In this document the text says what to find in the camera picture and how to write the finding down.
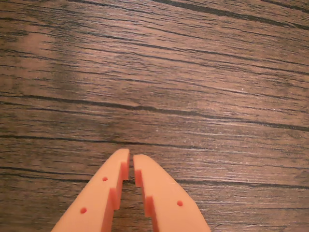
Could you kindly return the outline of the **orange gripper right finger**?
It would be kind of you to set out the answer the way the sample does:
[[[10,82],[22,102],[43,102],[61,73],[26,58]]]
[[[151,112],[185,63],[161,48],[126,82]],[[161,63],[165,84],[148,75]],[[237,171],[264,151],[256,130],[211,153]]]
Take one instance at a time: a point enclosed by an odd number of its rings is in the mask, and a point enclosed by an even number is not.
[[[154,232],[209,232],[196,202],[151,157],[134,155],[136,186],[142,189],[144,213]]]

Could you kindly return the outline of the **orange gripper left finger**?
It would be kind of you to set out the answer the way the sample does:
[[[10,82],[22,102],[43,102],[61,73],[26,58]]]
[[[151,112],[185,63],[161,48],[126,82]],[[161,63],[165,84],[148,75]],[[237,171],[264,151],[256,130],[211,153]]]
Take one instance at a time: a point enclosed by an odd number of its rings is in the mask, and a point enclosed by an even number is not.
[[[53,232],[110,232],[128,180],[129,149],[116,150],[86,184],[53,227]]]

